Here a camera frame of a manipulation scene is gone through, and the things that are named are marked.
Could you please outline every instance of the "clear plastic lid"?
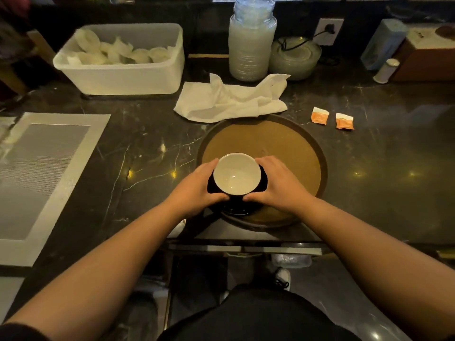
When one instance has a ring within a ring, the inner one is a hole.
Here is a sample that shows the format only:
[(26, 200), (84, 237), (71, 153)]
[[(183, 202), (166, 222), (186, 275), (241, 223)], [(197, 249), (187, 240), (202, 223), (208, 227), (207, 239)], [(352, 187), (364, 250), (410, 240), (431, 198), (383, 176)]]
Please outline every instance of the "clear plastic lid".
[(235, 0), (237, 21), (249, 25), (261, 24), (272, 17), (275, 0)]

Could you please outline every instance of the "white wall outlet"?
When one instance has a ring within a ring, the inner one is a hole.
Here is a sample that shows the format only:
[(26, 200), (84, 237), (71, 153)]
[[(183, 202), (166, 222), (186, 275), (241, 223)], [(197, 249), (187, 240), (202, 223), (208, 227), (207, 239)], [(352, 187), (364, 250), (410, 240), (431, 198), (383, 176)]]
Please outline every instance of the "white wall outlet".
[(334, 34), (329, 34), (329, 33), (324, 33), (320, 34), (319, 36), (316, 36), (313, 39), (313, 42), (319, 44), (319, 45), (333, 45), (335, 42), (335, 38), (338, 36), (338, 32), (340, 32), (341, 25), (343, 25), (344, 19), (333, 19), (333, 18), (321, 18), (319, 19), (319, 24), (316, 28), (316, 31), (314, 34), (318, 34), (319, 32), (324, 31), (326, 25), (333, 24), (335, 27), (335, 33)]

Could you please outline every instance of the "black power cord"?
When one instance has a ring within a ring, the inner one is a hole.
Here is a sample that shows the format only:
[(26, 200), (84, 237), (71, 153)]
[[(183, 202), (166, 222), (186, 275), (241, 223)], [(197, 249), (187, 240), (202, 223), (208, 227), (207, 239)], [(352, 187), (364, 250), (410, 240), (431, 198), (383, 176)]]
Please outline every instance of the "black power cord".
[[(315, 34), (311, 39), (313, 39), (314, 37), (316, 36), (319, 36), (320, 34), (325, 34), (325, 33), (328, 33), (328, 34), (335, 34), (335, 25), (333, 24), (327, 24), (324, 28), (324, 31), (321, 31), (317, 34)], [(292, 47), (292, 48), (287, 48), (287, 44), (286, 44), (286, 39), (284, 39), (284, 41), (281, 43), (280, 41), (278, 41), (278, 43), (280, 43), (281, 45), (281, 50), (282, 51), (290, 51), (290, 50), (293, 50), (295, 48), (298, 48), (302, 45), (304, 45), (306, 42), (308, 42), (309, 40), (311, 39), (307, 39), (305, 41), (303, 41), (302, 43), (300, 44), (297, 44), (296, 46)]]

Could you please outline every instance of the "countertop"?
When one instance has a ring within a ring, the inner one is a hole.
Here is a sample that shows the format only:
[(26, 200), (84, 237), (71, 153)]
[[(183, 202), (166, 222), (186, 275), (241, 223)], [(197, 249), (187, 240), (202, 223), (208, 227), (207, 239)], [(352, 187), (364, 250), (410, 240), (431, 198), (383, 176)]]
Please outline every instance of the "countertop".
[[(208, 82), (209, 73), (238, 83), (228, 73), (227, 60), (214, 58), (187, 59), (182, 80)], [(111, 114), (111, 119), (40, 257), (26, 271), (11, 311), (162, 202), (195, 168), (199, 144), (213, 125), (177, 115), (173, 108), (178, 96), (86, 98), (70, 82), (55, 81), (31, 92), (14, 110)], [(358, 60), (347, 59), (337, 67), (318, 66), (308, 80), (289, 82), (281, 100), (288, 106), (281, 115), (300, 124), (324, 152), (324, 200), (401, 241), (436, 248), (455, 245), (453, 83), (378, 85)], [(315, 106), (352, 115), (355, 130), (337, 130), (334, 117), (327, 126), (311, 123)], [(229, 233), (204, 232), (199, 243), (230, 240)], [(282, 230), (266, 239), (287, 241), (288, 234)], [(298, 237), (318, 241), (304, 226)], [(5, 271), (0, 268), (0, 275)]]

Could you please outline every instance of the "torn wrapper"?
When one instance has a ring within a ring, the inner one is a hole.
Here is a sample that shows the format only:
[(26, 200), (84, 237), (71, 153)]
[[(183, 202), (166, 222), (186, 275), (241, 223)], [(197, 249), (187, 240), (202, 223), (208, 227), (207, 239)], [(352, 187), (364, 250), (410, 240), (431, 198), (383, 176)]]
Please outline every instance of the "torn wrapper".
[(313, 123), (319, 123), (321, 125), (327, 124), (329, 112), (327, 110), (314, 107), (313, 112), (311, 113), (311, 121)]
[(336, 114), (335, 119), (337, 121), (338, 129), (351, 129), (354, 130), (354, 117), (345, 114)]

